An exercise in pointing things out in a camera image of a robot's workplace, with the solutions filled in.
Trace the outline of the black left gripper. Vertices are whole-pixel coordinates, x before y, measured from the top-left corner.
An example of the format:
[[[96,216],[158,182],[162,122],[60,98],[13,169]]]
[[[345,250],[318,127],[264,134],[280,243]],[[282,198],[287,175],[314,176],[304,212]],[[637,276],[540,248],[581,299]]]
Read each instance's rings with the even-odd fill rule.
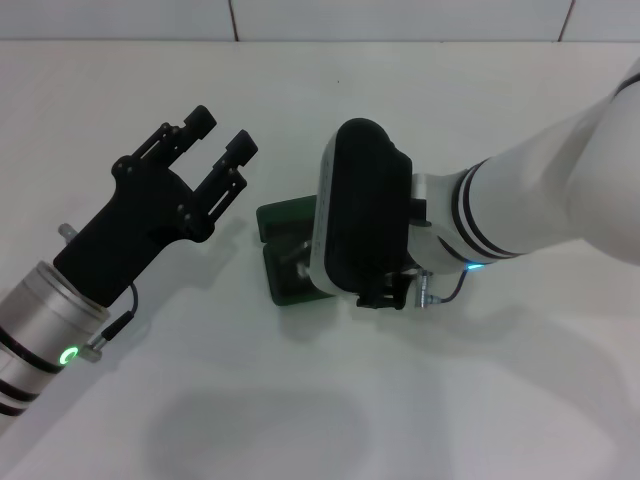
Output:
[[[198,105],[183,126],[163,123],[132,156],[116,161],[113,196],[53,260],[83,296],[109,307],[168,245],[202,243],[212,235],[212,221],[247,186],[239,168],[257,145],[241,130],[195,192],[168,167],[216,125]]]

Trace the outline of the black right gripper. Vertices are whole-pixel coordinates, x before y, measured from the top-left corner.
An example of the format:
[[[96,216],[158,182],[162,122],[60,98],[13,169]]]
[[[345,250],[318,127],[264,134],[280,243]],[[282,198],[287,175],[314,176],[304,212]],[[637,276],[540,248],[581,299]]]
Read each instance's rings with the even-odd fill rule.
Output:
[[[359,308],[402,310],[406,305],[407,291],[415,279],[414,268],[392,272],[385,279],[374,282],[358,294],[356,306]]]

